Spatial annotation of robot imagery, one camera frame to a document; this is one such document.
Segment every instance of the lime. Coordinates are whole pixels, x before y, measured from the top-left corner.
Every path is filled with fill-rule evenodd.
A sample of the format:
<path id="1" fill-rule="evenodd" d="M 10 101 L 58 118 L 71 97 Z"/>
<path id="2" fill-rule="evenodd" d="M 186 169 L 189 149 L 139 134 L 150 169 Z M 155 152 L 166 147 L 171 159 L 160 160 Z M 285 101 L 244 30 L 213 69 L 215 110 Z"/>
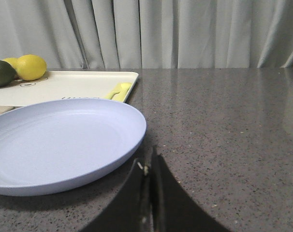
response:
<path id="1" fill-rule="evenodd" d="M 6 61 L 0 60 L 0 87 L 6 86 L 15 78 L 15 69 Z"/>
<path id="2" fill-rule="evenodd" d="M 16 61 L 17 61 L 17 58 L 15 58 L 15 57 L 9 57 L 9 58 L 3 59 L 3 61 L 8 62 L 9 64 L 11 64 L 11 66 L 14 69 L 16 69 Z"/>
<path id="3" fill-rule="evenodd" d="M 36 80 L 46 71 L 45 60 L 37 55 L 28 54 L 21 56 L 16 61 L 17 75 L 26 81 Z"/>

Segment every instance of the curtain fold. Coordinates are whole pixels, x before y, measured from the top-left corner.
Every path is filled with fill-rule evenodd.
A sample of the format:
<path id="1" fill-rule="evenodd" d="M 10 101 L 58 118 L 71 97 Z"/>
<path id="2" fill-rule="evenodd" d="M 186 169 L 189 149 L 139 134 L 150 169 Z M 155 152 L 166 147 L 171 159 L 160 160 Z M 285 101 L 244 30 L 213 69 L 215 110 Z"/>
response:
<path id="1" fill-rule="evenodd" d="M 293 0 L 0 0 L 0 59 L 49 68 L 293 66 Z"/>

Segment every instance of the countertop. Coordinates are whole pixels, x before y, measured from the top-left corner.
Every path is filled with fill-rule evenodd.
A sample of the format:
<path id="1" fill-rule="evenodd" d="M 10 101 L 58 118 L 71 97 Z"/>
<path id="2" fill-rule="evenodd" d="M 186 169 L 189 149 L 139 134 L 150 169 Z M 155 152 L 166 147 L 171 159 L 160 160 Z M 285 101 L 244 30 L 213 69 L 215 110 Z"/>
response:
<path id="1" fill-rule="evenodd" d="M 293 232 L 293 68 L 121 71 L 139 73 L 127 101 L 147 121 L 136 153 L 80 188 L 0 195 L 0 232 L 78 231 L 153 145 L 190 197 L 231 231 Z"/>

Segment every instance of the white curtain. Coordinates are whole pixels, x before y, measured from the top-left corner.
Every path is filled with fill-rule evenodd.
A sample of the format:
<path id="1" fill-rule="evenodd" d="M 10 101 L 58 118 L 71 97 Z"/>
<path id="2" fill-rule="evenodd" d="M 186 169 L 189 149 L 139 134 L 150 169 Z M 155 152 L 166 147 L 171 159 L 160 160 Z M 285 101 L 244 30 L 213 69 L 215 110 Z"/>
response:
<path id="1" fill-rule="evenodd" d="M 293 0 L 0 0 L 0 59 L 49 68 L 293 66 Z"/>

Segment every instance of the dark object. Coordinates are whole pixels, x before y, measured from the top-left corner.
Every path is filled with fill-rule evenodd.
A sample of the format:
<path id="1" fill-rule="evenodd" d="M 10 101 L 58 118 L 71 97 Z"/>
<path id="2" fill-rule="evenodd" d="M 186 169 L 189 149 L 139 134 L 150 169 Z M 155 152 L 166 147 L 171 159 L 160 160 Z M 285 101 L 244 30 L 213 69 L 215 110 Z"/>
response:
<path id="1" fill-rule="evenodd" d="M 135 159 L 107 208 L 81 232 L 229 232 L 182 189 L 153 148 L 151 167 Z"/>

